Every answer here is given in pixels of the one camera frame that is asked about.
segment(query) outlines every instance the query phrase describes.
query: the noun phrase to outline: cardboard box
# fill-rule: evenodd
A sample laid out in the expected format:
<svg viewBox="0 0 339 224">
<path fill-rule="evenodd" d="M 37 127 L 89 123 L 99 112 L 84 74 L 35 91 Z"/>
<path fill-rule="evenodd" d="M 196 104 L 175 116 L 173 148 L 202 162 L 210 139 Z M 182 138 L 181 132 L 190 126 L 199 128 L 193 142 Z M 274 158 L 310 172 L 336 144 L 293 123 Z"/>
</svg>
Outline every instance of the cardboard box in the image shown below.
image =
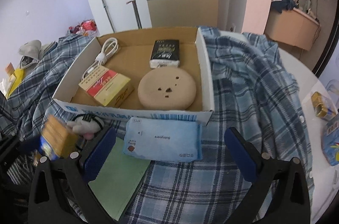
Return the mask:
<svg viewBox="0 0 339 224">
<path fill-rule="evenodd" d="M 120 49 L 105 67 L 129 77 L 135 89 L 120 108 L 98 106 L 93 98 L 78 86 L 82 74 L 94 62 L 109 37 L 118 39 Z M 186 110 L 145 110 L 139 102 L 136 90 L 142 77 L 151 71 L 150 55 L 154 42 L 160 39 L 179 40 L 180 68 L 187 71 L 196 82 L 196 98 Z M 143 117 L 197 121 L 206 125 L 214 111 L 214 93 L 210 60 L 203 35 L 197 28 L 164 27 L 96 37 L 72 63 L 58 85 L 53 99 L 65 111 L 77 114 L 91 113 L 106 119 L 128 121 L 131 117 Z"/>
</svg>

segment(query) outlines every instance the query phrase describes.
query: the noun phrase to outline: green paper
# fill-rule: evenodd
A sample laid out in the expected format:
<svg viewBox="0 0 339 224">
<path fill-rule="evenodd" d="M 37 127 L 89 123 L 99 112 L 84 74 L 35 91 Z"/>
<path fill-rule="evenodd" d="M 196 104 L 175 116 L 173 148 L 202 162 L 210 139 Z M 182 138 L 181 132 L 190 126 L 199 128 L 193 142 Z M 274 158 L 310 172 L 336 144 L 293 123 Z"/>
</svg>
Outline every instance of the green paper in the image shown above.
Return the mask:
<svg viewBox="0 0 339 224">
<path fill-rule="evenodd" d="M 123 146 L 124 141 L 117 138 L 96 180 L 89 182 L 101 206 L 117 221 L 137 193 L 138 185 L 150 164 L 150 160 L 123 154 Z"/>
</svg>

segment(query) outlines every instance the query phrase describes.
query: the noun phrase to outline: white table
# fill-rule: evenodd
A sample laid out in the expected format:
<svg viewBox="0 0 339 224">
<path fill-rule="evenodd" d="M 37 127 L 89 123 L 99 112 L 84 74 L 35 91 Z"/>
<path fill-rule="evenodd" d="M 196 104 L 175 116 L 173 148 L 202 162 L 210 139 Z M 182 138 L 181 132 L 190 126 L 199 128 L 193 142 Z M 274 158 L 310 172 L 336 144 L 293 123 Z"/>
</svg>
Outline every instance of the white table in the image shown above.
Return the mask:
<svg viewBox="0 0 339 224">
<path fill-rule="evenodd" d="M 221 35 L 236 37 L 247 42 L 247 39 L 240 34 L 221 31 Z M 336 177 L 336 171 L 338 171 L 339 178 L 339 164 L 331 167 L 322 153 L 321 132 L 326 121 L 315 116 L 311 95 L 318 91 L 329 99 L 331 98 L 322 83 L 303 63 L 282 49 L 279 49 L 279 52 L 284 67 L 294 75 L 300 88 L 299 98 L 306 119 L 313 157 L 311 175 L 313 176 L 315 187 L 311 208 L 311 223 L 316 223 L 320 216 L 326 211 L 338 191 L 339 186 L 333 189 L 332 183 L 333 178 Z"/>
</svg>

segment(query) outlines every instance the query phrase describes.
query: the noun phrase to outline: beige pad with holes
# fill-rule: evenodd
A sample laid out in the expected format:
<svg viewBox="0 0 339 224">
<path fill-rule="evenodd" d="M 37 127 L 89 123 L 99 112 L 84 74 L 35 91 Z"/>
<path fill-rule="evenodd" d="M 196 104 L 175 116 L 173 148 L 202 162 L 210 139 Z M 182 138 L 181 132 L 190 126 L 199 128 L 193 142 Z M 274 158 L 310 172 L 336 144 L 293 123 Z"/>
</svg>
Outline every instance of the beige pad with holes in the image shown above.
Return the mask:
<svg viewBox="0 0 339 224">
<path fill-rule="evenodd" d="M 138 86 L 140 103 L 152 110 L 185 110 L 194 101 L 196 92 L 192 76 L 175 67 L 148 72 Z"/>
</svg>

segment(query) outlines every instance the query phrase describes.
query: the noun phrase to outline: white usb cable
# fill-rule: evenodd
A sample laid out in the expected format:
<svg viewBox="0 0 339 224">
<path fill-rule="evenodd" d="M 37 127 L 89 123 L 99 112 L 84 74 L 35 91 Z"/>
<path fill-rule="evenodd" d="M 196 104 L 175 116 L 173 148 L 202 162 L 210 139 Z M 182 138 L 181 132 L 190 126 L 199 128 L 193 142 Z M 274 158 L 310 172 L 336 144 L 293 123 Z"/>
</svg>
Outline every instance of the white usb cable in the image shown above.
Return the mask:
<svg viewBox="0 0 339 224">
<path fill-rule="evenodd" d="M 91 73 L 99 65 L 104 65 L 109 58 L 111 58 L 118 50 L 118 40 L 115 37 L 110 37 L 107 39 L 102 46 L 101 52 L 95 58 L 95 62 L 86 69 L 82 75 L 82 80 Z"/>
</svg>

